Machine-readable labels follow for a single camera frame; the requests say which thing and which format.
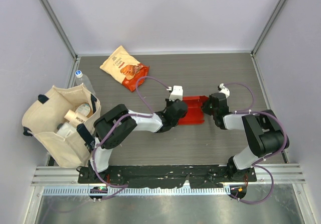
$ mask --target gray floor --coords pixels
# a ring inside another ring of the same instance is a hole
[[[247,200],[260,200],[270,185],[251,185]],[[44,196],[38,224],[299,224],[304,223],[292,185],[276,185],[264,203],[246,205],[227,195],[116,197],[101,203],[86,196]]]
[[[184,96],[210,95],[222,82],[243,82],[252,88],[256,96],[253,110],[266,109],[250,54],[141,55],[135,58],[150,66],[149,76],[169,86],[183,86]],[[102,114],[120,103],[130,110],[148,113],[136,92],[130,92],[99,69],[106,59],[106,56],[82,57],[79,66],[92,82],[102,104]],[[164,109],[165,98],[169,94],[162,85],[147,79],[139,90],[155,111]],[[231,86],[230,90],[230,110],[243,109],[251,104],[247,89]],[[225,164],[229,157],[247,146],[242,131],[220,130],[210,117],[205,119],[202,125],[177,126],[163,134],[133,132],[122,147],[113,150],[110,164]],[[281,155],[266,161],[282,162]]]

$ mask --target chip bag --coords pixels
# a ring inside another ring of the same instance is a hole
[[[139,78],[147,76],[149,67],[138,62],[134,57],[120,46],[109,58],[104,61],[100,69],[110,74],[116,81],[120,82],[130,91],[135,91],[136,82]]]

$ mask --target water bottle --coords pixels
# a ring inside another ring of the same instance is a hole
[[[96,95],[94,88],[91,85],[91,82],[87,75],[83,74],[80,70],[76,71],[75,73],[76,79],[75,82],[77,85],[81,85],[82,83],[85,85],[85,87],[93,94]]]

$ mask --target white wall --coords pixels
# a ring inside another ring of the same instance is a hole
[[[49,0],[75,51],[252,50],[278,0]]]
[[[321,206],[321,0],[289,0],[257,59],[269,99],[290,138],[315,206]]]
[[[23,136],[28,107],[55,84],[65,87],[72,58],[38,0],[0,0],[0,219],[20,223],[46,150]]]

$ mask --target beige tote bag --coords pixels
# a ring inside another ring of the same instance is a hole
[[[68,137],[57,135],[57,125],[66,122],[64,116],[68,110],[75,111],[84,102],[89,103],[93,115]],[[69,89],[53,86],[45,95],[40,94],[25,113],[24,135],[40,141],[60,167],[87,166],[95,143],[93,125],[100,111],[100,101],[83,84]]]

